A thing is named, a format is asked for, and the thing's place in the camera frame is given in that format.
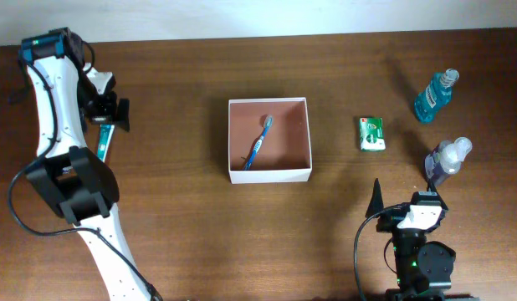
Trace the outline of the blue white toothbrush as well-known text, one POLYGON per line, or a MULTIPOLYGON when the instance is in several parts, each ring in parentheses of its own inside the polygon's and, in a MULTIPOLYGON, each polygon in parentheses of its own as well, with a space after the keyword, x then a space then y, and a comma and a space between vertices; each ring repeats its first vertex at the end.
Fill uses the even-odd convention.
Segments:
POLYGON ((260 136, 258 137, 258 139, 254 142, 253 148, 251 150, 251 154, 249 155, 249 157, 246 160, 245 165, 243 167, 243 169, 245 171, 249 171, 251 169, 254 158, 259 153, 259 150, 261 148, 261 145, 263 144, 264 138, 268 134, 268 131, 271 128, 273 123, 274 123, 274 117, 272 115, 267 115, 264 119, 263 130, 262 130, 260 136))

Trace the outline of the green white toothpaste tube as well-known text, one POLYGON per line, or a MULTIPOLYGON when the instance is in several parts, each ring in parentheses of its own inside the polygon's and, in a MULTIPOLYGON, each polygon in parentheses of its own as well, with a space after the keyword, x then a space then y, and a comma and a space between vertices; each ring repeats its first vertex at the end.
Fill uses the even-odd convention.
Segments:
POLYGON ((109 153, 111 138, 113 136, 114 130, 114 125, 104 124, 100 126, 99 142, 97 145, 96 155, 103 162, 105 162, 109 153))

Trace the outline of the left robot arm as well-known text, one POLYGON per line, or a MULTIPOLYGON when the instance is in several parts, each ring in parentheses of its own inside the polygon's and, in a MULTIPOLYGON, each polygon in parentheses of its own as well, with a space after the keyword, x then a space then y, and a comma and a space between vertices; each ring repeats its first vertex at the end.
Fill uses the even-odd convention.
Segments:
POLYGON ((18 65, 35 93, 39 133, 34 160, 18 174, 70 225, 51 236, 77 233, 84 240, 110 299, 159 300, 122 231, 115 175, 84 138, 88 124, 130 129, 130 101, 117 96, 111 72, 86 60, 90 49, 69 28, 22 40, 18 65))

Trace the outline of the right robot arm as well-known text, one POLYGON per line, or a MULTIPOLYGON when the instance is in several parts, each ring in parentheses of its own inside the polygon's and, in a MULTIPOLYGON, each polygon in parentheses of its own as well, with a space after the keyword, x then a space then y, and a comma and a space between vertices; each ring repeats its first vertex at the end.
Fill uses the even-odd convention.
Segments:
POLYGON ((432 183, 416 191, 409 202, 385 207, 381 186, 374 181, 366 217, 377 220, 378 232, 390 233, 395 258, 397 288, 385 292, 386 299, 444 300, 451 288, 456 252, 427 235, 440 226, 448 206, 432 183))

